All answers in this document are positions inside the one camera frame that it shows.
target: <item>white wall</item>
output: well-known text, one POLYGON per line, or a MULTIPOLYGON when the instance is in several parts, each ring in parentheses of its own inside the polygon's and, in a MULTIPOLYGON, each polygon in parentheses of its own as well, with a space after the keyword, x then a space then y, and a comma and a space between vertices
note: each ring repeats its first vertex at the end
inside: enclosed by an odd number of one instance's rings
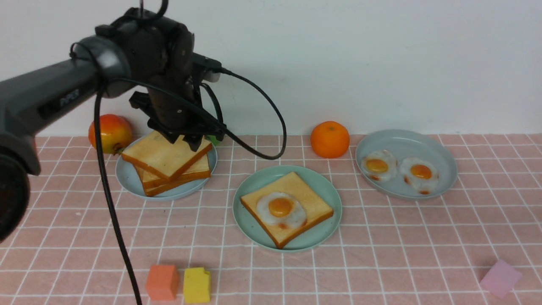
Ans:
MULTIPOLYGON (((166 15, 196 34, 195 51, 261 85, 291 134, 323 120, 352 133, 542 132, 540 0, 170 2, 166 15)), ((72 42, 137 5, 4 0, 0 79, 65 60, 72 42)), ((223 77, 213 88, 234 132, 280 133, 273 110, 248 85, 223 77)), ((145 132, 129 96, 107 100, 103 113, 145 132)), ((86 134, 92 107, 86 102, 42 134, 86 134)))

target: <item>egg white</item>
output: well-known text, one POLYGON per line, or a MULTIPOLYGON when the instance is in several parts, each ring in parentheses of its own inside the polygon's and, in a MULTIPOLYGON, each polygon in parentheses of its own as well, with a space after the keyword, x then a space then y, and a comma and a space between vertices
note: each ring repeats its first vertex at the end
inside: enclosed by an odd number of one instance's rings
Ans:
POLYGON ((438 170, 430 162, 424 161, 418 157, 408 157, 401 162, 399 172, 403 175, 404 181, 420 194, 431 194, 437 188, 438 170), (410 168, 417 164, 427 166, 431 170, 431 178, 422 179, 412 175, 410 168))
POLYGON ((286 193, 274 192, 262 197, 256 205, 256 211, 258 212, 258 216, 260 217, 260 220, 262 222, 272 226, 285 224, 289 228, 298 228, 302 226, 307 220, 307 214, 305 213, 305 210, 303 209, 299 201, 294 196, 286 193), (288 215, 283 217, 276 217, 273 216, 269 211, 269 203, 277 198, 287 198, 288 200, 293 202, 294 207, 288 215))
POLYGON ((397 176, 397 158, 389 150, 377 150, 366 155, 362 159, 362 172, 365 176, 375 181, 390 181, 397 176), (372 159, 379 159, 384 161, 388 165, 388 170, 384 173, 375 173, 367 168, 367 161, 372 159))

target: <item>toast slice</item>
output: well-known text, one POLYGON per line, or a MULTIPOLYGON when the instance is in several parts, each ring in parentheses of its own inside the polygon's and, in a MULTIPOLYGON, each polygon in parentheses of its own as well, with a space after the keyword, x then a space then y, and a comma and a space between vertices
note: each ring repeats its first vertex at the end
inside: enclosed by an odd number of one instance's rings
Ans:
POLYGON ((277 249, 284 248, 292 239, 333 216, 333 209, 294 171, 255 192, 242 196, 241 203, 271 237, 277 249), (258 201, 274 192, 286 193, 297 199, 307 215, 304 225, 290 228, 280 224, 268 225, 260 219, 256 208, 258 201))
POLYGON ((194 152, 183 138, 184 136, 179 136, 179 139, 171 144, 159 132, 152 131, 125 149, 121 157, 167 182, 173 182, 212 149, 211 142, 202 138, 201 145, 194 152))
MULTIPOLYGON (((141 167, 134 166, 134 168, 144 189, 155 188, 169 183, 166 179, 162 179, 141 167)), ((207 155, 196 161, 196 163, 189 167, 181 176, 172 181, 172 183, 179 180, 186 181, 192 177, 196 177, 196 179, 211 177, 211 168, 209 167, 209 158, 207 155)))
MULTIPOLYGON (((137 171, 140 179, 145 173, 148 173, 142 168, 134 166, 135 170, 137 171)), ((206 179, 211 177, 211 170, 207 171, 194 171, 192 173, 185 173, 182 174, 179 178, 177 178, 174 182, 165 182, 162 185, 158 185, 156 187, 143 187, 143 191, 145 192, 146 196, 154 197, 158 194, 161 194, 163 192, 167 192, 168 190, 174 189, 178 186, 181 186, 185 183, 188 183, 190 181, 199 180, 199 179, 206 179)))

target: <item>bread crust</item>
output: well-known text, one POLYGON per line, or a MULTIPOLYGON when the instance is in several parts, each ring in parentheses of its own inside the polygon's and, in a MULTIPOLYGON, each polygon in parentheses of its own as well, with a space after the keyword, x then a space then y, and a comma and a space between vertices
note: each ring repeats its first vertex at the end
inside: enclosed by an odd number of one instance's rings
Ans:
POLYGON ((162 186, 162 185, 167 183, 167 181, 165 179, 162 179, 160 177, 157 177, 154 180, 149 180, 149 181, 144 182, 143 181, 143 175, 145 174, 145 170, 143 168, 137 167, 135 165, 134 165, 134 168, 135 168, 135 171, 136 171, 136 173, 137 173, 137 175, 139 177, 139 181, 141 181, 141 185, 143 186, 144 189, 145 188, 159 187, 159 186, 162 186))
POLYGON ((245 207, 245 209, 247 209, 247 211, 256 219, 256 221, 260 224, 260 226, 263 228, 263 230, 267 233, 267 235, 269 237, 271 237, 271 240, 273 241, 273 243, 275 244, 276 248, 277 249, 282 249, 284 248, 289 242, 291 242, 294 238, 296 238, 297 236, 301 235, 302 233, 305 233, 307 230, 309 230, 310 228, 314 227, 315 225, 321 223, 322 221, 326 220, 326 219, 329 219, 333 216, 334 214, 334 210, 330 210, 329 212, 327 212, 326 214, 316 218, 313 222, 309 223, 309 224, 306 224, 305 226, 302 227, 302 229, 296 231, 295 233, 293 233, 291 236, 289 236, 287 239, 285 239, 282 243, 279 243, 274 237, 273 235, 271 234, 271 232, 269 232, 269 230, 267 230, 267 227, 264 225, 263 221, 261 221, 261 219, 258 217, 258 215, 256 214, 256 212, 254 212, 251 208, 249 208, 249 205, 247 202, 245 202, 243 200, 243 198, 241 198, 241 204, 245 207))
POLYGON ((177 171, 171 175, 171 177, 168 178, 169 182, 172 182, 176 178, 179 178, 185 171, 187 171, 194 163, 196 163, 199 159, 203 158, 208 152, 210 152, 212 149, 212 143, 209 143, 204 149, 202 149, 200 152, 198 152, 194 158, 190 159, 189 162, 185 163, 183 166, 181 166, 177 171))
POLYGON ((163 192, 167 192, 168 190, 174 189, 178 186, 181 186, 185 183, 188 183, 190 181, 199 180, 199 179, 206 179, 211 177, 211 170, 208 171, 199 171, 196 173, 190 173, 186 175, 182 175, 179 180, 171 183, 167 183, 155 188, 145 188, 143 187, 143 191, 145 192, 145 195, 149 197, 154 197, 158 194, 161 194, 163 192))

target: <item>toast with fried egg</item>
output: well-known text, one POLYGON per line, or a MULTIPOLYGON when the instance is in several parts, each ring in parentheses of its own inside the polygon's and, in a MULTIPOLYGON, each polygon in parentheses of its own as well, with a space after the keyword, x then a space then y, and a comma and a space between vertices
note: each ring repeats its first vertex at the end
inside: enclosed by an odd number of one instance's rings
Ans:
POLYGON ((242 196, 241 203, 271 237, 277 249, 284 248, 292 239, 333 216, 333 208, 294 171, 242 196))

